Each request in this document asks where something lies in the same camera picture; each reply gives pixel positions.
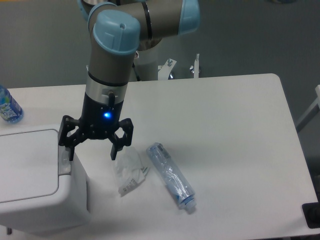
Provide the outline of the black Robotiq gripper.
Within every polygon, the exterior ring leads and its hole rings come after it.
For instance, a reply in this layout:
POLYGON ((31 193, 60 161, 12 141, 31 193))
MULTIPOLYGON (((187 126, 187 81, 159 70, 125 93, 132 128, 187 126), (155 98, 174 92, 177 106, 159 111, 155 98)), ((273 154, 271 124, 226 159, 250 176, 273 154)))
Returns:
POLYGON ((79 119, 64 115, 58 131, 58 145, 65 147, 69 161, 74 160, 75 147, 86 139, 104 140, 112 143, 110 157, 116 159, 123 147, 132 144, 134 125, 130 118, 119 121, 123 102, 116 103, 116 95, 109 92, 107 103, 101 103, 84 95, 79 119), (116 131, 122 129, 122 137, 116 131))

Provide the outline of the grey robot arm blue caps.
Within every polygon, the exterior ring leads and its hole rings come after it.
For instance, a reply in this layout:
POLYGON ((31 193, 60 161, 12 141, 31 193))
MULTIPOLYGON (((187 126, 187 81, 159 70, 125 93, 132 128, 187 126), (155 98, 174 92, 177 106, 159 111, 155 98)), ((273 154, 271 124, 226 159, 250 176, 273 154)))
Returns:
POLYGON ((91 54, 81 116, 63 116, 58 132, 58 145, 70 161, 75 147, 85 140, 110 140, 112 160, 131 145, 132 120, 120 116, 140 42, 192 33, 199 25, 196 0, 101 2, 91 8, 87 18, 91 54))

